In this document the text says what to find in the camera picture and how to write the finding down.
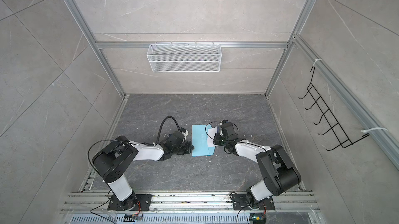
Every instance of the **gray tile wall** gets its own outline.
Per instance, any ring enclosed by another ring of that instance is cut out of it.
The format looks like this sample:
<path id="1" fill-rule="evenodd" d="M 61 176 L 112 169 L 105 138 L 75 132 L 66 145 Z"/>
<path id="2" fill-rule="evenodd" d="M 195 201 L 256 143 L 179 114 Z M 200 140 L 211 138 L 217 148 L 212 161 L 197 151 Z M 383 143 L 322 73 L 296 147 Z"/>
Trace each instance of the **gray tile wall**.
<path id="1" fill-rule="evenodd" d="M 305 0 L 76 0 L 97 41 L 287 41 Z M 225 49 L 218 73 L 153 73 L 146 50 L 104 50 L 127 93 L 258 93 L 278 49 Z"/>
<path id="2" fill-rule="evenodd" d="M 52 223 L 79 188 L 121 100 L 107 81 L 62 0 L 0 0 L 1 223 Z"/>
<path id="3" fill-rule="evenodd" d="M 317 0 L 301 35 L 399 140 L 399 0 Z"/>
<path id="4" fill-rule="evenodd" d="M 305 0 L 76 2 L 102 41 L 287 41 Z"/>
<path id="5" fill-rule="evenodd" d="M 396 223 L 399 172 L 376 142 L 367 137 L 345 149 L 338 147 L 325 118 L 306 94 L 312 62 L 297 47 L 292 51 L 272 91 L 271 102 L 307 190 L 315 191 L 327 223 Z M 363 133 L 361 124 L 316 71 L 313 84 L 351 140 Z M 319 100 L 322 110 L 326 105 Z M 333 117 L 327 118 L 335 124 Z M 341 141 L 344 134 L 334 128 Z"/>
<path id="6" fill-rule="evenodd" d="M 222 49 L 220 72 L 154 73 L 147 49 L 104 49 L 126 93 L 263 94 L 282 49 Z"/>
<path id="7" fill-rule="evenodd" d="M 317 0 L 301 32 L 323 62 L 331 67 L 397 140 L 398 15 L 399 0 Z M 350 212 L 351 218 L 347 218 L 347 223 L 396 223 L 399 172 L 374 140 L 367 137 L 346 149 L 326 151 L 338 144 L 333 133 L 317 135 L 328 130 L 327 123 L 322 119 L 319 125 L 313 124 L 320 119 L 320 111 L 316 107 L 304 110 L 304 107 L 312 104 L 309 97 L 298 99 L 306 92 L 311 65 L 299 50 L 294 50 L 280 78 Z M 318 73 L 315 73 L 314 81 L 348 136 L 352 140 L 360 138 L 362 126 L 332 88 Z M 335 130 L 342 138 L 343 133 Z M 332 204 L 336 202 L 331 200 L 324 214 L 331 223 L 338 223 L 340 216 L 330 208 Z"/>

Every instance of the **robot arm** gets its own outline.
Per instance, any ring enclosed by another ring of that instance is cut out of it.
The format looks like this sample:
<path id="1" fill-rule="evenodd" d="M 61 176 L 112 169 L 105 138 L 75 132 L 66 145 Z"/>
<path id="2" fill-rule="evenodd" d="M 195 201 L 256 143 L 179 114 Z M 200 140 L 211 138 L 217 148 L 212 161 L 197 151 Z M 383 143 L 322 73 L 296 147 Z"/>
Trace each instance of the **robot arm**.
<path id="1" fill-rule="evenodd" d="M 189 154 L 194 146 L 190 141 L 186 141 L 187 135 L 188 131 L 180 127 L 180 132 L 176 131 L 152 146 L 120 136 L 98 152 L 92 162 L 117 197 L 119 206 L 124 210 L 130 210 L 136 202 L 135 193 L 124 174 L 130 163 L 137 160 L 164 161 L 173 154 Z"/>
<path id="2" fill-rule="evenodd" d="M 194 146 L 186 141 L 187 135 L 188 131 L 180 127 L 179 131 L 152 145 L 120 136 L 93 157 L 94 167 L 113 191 L 119 201 L 119 208 L 130 210 L 137 201 L 124 175 L 130 163 L 137 160 L 164 161 L 173 154 L 189 154 Z M 266 198 L 278 196 L 301 182 L 297 168 L 280 145 L 260 146 L 239 138 L 233 124 L 227 120 L 222 121 L 220 132 L 215 134 L 213 144 L 223 146 L 231 154 L 247 157 L 258 163 L 263 179 L 247 189 L 245 198 L 249 206 L 258 207 Z"/>
<path id="3" fill-rule="evenodd" d="M 302 181 L 301 176 L 283 147 L 260 146 L 239 138 L 233 123 L 223 120 L 220 132 L 215 134 L 214 145 L 223 146 L 229 153 L 258 163 L 263 180 L 247 189 L 246 199 L 250 206 L 261 204 L 272 195 L 278 196 Z"/>

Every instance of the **white cable tie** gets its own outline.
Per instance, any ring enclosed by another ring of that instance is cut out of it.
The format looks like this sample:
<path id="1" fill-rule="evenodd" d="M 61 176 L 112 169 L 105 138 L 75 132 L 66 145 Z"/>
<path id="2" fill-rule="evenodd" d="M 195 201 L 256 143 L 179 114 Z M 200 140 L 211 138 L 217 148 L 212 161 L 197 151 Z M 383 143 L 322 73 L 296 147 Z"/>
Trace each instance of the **white cable tie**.
<path id="1" fill-rule="evenodd" d="M 367 132 L 373 131 L 373 130 L 375 130 L 375 129 L 383 129 L 384 131 L 388 131 L 388 129 L 383 128 L 383 127 L 375 127 L 375 128 L 371 128 L 371 129 L 364 129 L 364 130 L 362 130 L 361 132 L 367 133 Z"/>
<path id="2" fill-rule="evenodd" d="M 322 60 L 322 59 L 315 59 L 312 66 L 314 66 L 316 64 L 316 62 L 319 61 L 319 60 Z"/>

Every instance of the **black metal plate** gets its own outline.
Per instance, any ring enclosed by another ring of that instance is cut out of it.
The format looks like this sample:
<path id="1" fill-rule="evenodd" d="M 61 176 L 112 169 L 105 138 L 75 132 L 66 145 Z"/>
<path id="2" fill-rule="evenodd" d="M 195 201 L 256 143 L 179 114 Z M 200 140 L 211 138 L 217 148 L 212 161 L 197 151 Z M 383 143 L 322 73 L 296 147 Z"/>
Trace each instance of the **black metal plate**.
<path id="1" fill-rule="evenodd" d="M 141 211 L 148 211 L 150 209 L 152 195 L 136 194 L 136 197 L 137 197 L 136 201 L 140 202 Z M 124 211 L 116 195 L 114 194 L 112 195 L 107 210 Z M 138 211 L 138 204 L 135 204 L 135 206 L 129 211 Z"/>
<path id="2" fill-rule="evenodd" d="M 231 195 L 232 200 L 233 200 L 233 208 L 234 210 L 253 210 L 249 207 L 244 207 L 247 206 L 248 202 L 247 199 L 245 198 L 245 194 L 232 194 Z M 264 210 L 264 206 L 266 207 L 266 210 L 274 210 L 274 201 L 273 197 L 265 198 L 262 202 L 259 203 L 260 207 L 259 210 Z"/>

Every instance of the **white wire basket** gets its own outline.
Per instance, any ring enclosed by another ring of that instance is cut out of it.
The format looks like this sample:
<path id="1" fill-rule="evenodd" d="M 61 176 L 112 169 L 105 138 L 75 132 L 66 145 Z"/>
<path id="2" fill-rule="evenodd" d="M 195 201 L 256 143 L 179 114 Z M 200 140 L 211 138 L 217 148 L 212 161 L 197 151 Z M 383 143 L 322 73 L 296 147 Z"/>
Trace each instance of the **white wire basket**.
<path id="1" fill-rule="evenodd" d="M 219 44 L 152 44 L 147 58 L 153 72 L 219 72 L 222 49 Z"/>

